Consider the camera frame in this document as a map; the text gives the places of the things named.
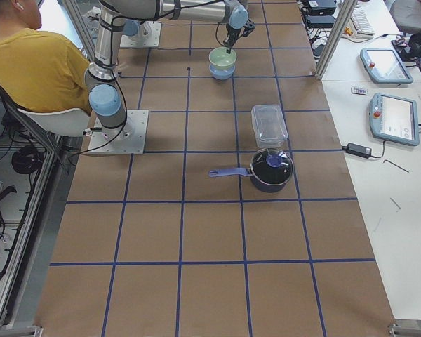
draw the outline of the tablet screen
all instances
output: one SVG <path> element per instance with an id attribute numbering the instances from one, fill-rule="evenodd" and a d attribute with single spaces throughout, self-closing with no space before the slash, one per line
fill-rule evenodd
<path id="1" fill-rule="evenodd" d="M 382 97 L 382 133 L 404 139 L 415 139 L 413 106 L 406 100 Z"/>
<path id="2" fill-rule="evenodd" d="M 374 62 L 374 70 L 383 79 L 407 79 L 408 76 L 396 59 L 393 51 L 369 50 L 368 56 Z"/>

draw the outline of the white tablet with blue border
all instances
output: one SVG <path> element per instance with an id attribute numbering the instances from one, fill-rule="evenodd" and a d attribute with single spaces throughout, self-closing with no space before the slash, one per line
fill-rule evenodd
<path id="1" fill-rule="evenodd" d="M 420 144 L 416 102 L 376 93 L 370 105 L 370 128 L 376 138 L 412 146 Z"/>
<path id="2" fill-rule="evenodd" d="M 365 48 L 360 59 L 377 84 L 409 84 L 413 78 L 394 49 Z"/>

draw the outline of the saucepan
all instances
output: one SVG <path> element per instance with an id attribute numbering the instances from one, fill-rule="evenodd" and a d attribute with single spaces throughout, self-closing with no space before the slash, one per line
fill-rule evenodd
<path id="1" fill-rule="evenodd" d="M 290 156 L 274 148 L 257 151 L 251 159 L 250 168 L 219 168 L 209 171 L 210 177 L 248 176 L 257 189 L 268 193 L 282 190 L 292 174 L 293 162 Z"/>

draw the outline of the keyboard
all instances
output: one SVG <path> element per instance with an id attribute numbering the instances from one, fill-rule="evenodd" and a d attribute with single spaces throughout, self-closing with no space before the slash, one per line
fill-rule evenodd
<path id="1" fill-rule="evenodd" d="M 366 18 L 365 11 L 358 6 L 352 11 L 351 18 L 348 21 L 348 28 L 352 30 L 356 38 L 371 39 L 375 34 L 374 29 Z"/>

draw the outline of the white mounting plate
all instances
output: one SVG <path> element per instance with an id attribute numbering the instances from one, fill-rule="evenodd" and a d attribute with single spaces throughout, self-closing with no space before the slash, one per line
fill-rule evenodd
<path id="1" fill-rule="evenodd" d="M 148 39 L 143 41 L 133 41 L 126 35 L 121 37 L 120 48 L 157 48 L 161 39 L 162 23 L 154 21 L 150 23 L 152 33 Z"/>
<path id="2" fill-rule="evenodd" d="M 145 146 L 145 136 L 147 134 L 149 110 L 128 110 L 129 123 L 135 126 L 135 132 L 124 138 L 124 140 L 111 142 L 110 144 L 91 151 L 91 154 L 142 154 Z M 95 127 L 101 128 L 98 119 L 95 120 Z M 101 132 L 95 132 L 91 136 L 89 149 L 94 149 L 105 144 L 107 140 Z"/>

